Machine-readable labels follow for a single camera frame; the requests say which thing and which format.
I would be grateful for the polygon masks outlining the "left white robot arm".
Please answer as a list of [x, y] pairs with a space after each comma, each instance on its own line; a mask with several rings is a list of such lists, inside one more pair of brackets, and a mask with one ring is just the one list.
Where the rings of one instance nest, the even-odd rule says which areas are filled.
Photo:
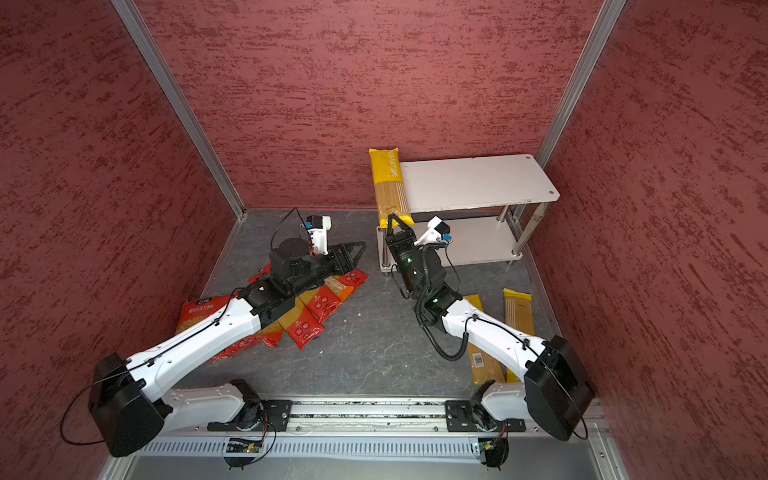
[[212, 357], [271, 325], [326, 278], [356, 269], [366, 244], [332, 245], [313, 255], [301, 238], [270, 252], [270, 269], [229, 296], [223, 307], [165, 342], [127, 359], [113, 353], [94, 369], [88, 410], [114, 457], [132, 454], [161, 433], [204, 426], [265, 428], [259, 395], [243, 380], [203, 389], [177, 383]]

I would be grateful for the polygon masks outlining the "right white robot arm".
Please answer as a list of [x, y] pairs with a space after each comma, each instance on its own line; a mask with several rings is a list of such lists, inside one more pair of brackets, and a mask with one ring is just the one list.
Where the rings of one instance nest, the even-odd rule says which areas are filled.
[[473, 424], [494, 431], [507, 420], [532, 420], [550, 436], [567, 441], [582, 424], [595, 397], [583, 363], [561, 336], [549, 340], [499, 321], [445, 281], [438, 250], [450, 244], [450, 227], [439, 217], [416, 235], [396, 214], [387, 218], [384, 241], [414, 302], [415, 318], [444, 359], [458, 361], [470, 345], [489, 354], [523, 385], [484, 383], [469, 402]]

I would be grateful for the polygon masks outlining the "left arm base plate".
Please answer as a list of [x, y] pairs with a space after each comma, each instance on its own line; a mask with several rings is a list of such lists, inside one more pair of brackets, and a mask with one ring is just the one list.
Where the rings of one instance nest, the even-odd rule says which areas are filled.
[[290, 418], [293, 402], [290, 400], [248, 400], [228, 422], [209, 422], [210, 432], [264, 433], [268, 428], [284, 432]]

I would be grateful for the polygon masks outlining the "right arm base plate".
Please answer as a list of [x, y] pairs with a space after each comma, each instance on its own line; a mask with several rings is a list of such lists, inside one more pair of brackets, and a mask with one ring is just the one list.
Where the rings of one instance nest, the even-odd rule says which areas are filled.
[[524, 420], [496, 420], [479, 403], [469, 400], [447, 400], [444, 407], [449, 432], [521, 433], [526, 431]]

